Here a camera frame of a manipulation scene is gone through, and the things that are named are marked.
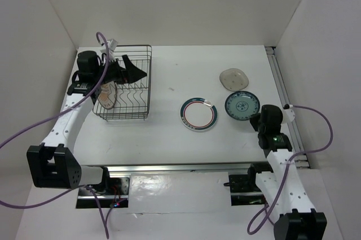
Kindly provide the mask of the blue patterned plate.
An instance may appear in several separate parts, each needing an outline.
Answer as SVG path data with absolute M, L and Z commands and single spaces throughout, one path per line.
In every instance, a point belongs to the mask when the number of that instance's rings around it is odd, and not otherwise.
M 229 95 L 224 103 L 228 116 L 238 121 L 247 121 L 259 113 L 261 104 L 256 95 L 249 91 L 236 91 Z

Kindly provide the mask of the orange sunburst plate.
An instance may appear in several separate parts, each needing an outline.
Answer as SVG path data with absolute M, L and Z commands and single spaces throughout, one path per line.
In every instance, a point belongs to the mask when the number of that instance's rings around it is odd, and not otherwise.
M 116 104 L 117 88 L 114 82 L 109 82 L 101 86 L 98 96 L 99 104 L 106 110 L 112 109 Z

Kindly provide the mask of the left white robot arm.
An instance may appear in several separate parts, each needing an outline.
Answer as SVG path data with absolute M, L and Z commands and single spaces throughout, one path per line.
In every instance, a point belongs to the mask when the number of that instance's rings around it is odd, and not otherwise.
M 65 109 L 48 136 L 38 146 L 30 146 L 27 160 L 33 183 L 38 188 L 75 189 L 91 185 L 98 194 L 111 189 L 108 169 L 81 166 L 73 156 L 74 145 L 93 109 L 104 84 L 131 85 L 148 76 L 124 54 L 123 65 L 111 53 L 98 55 L 87 50 L 77 55 L 78 69 L 65 96 Z

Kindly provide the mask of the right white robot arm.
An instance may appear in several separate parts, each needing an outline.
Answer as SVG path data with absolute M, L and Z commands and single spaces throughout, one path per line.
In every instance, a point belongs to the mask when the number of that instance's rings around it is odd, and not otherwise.
M 322 239 L 327 218 L 309 199 L 295 164 L 300 154 L 293 152 L 288 136 L 281 132 L 282 124 L 295 119 L 292 109 L 290 104 L 283 108 L 266 104 L 251 116 L 249 121 L 258 134 L 267 167 L 252 165 L 246 184 L 262 192 L 266 216 L 261 224 L 274 221 L 275 239 Z

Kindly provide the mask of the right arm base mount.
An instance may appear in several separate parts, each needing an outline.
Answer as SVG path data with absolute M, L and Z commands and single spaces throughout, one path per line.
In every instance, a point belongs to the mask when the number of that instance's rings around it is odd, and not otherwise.
M 264 204 L 265 197 L 256 185 L 256 174 L 261 172 L 273 172 L 268 163 L 252 163 L 247 172 L 230 174 L 224 187 L 230 189 L 232 206 L 248 206 Z

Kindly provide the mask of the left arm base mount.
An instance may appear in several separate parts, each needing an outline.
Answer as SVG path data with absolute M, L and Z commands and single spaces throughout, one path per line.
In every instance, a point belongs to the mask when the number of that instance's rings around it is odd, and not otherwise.
M 92 209 L 100 206 L 104 209 L 128 208 L 130 177 L 108 177 L 106 182 L 89 185 L 89 189 L 78 190 L 76 208 Z

